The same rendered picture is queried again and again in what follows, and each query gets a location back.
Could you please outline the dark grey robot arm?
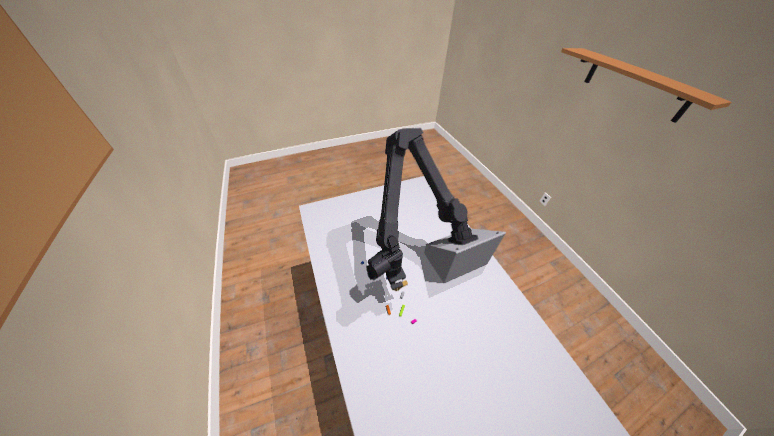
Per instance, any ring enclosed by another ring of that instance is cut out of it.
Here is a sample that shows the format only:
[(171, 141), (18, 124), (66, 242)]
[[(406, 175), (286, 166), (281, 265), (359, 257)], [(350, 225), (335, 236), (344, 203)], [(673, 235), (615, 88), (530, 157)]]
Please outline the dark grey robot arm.
[(478, 235), (473, 235), (471, 227), (468, 227), (466, 206), (460, 203), (458, 198), (455, 199), (447, 188), (421, 134), (421, 128), (402, 128), (386, 139), (387, 164), (381, 217), (376, 235), (376, 242), (382, 250), (368, 260), (369, 265), (366, 268), (370, 280), (375, 280), (384, 273), (388, 278), (395, 277), (397, 268), (391, 267), (399, 267), (402, 264), (403, 252), (398, 243), (398, 209), (406, 149), (413, 155), (436, 198), (439, 219), (452, 223), (452, 237), (448, 238), (448, 241), (464, 245), (478, 240)]

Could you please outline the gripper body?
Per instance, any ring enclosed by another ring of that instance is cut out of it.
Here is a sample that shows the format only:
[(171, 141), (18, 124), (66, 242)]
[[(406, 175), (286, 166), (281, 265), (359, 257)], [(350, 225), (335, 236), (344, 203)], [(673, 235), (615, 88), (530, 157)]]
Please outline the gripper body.
[(405, 275), (405, 273), (404, 273), (404, 271), (403, 271), (401, 266), (402, 266), (402, 264), (399, 267), (395, 267), (395, 268), (391, 267), (393, 269), (397, 268), (397, 276), (392, 277), (392, 278), (388, 278), (387, 275), (386, 275), (386, 277), (387, 277), (387, 279), (388, 279), (388, 281), (390, 283), (390, 286), (391, 286), (391, 288), (393, 290), (403, 286), (402, 281), (395, 283), (396, 281), (406, 279), (406, 275)]

